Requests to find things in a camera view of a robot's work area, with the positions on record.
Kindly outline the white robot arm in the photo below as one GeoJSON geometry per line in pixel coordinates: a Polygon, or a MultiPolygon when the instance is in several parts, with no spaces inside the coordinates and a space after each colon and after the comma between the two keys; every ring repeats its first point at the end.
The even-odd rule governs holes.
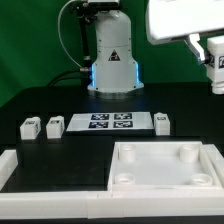
{"type": "MultiPolygon", "coordinates": [[[[131,21],[120,0],[87,0],[97,11],[97,59],[88,91],[102,98],[125,97],[144,87],[132,57],[131,21]]],[[[182,40],[207,68],[212,92],[224,94],[224,0],[148,0],[146,34],[153,44],[182,40]]]]}

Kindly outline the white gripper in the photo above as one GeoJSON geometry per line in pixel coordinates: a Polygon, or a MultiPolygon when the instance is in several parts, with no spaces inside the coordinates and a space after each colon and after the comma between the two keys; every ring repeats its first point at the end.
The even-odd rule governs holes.
{"type": "Polygon", "coordinates": [[[199,44],[199,34],[224,29],[224,0],[149,0],[145,18],[151,44],[189,35],[186,45],[199,64],[207,64],[209,53],[199,44]]]}

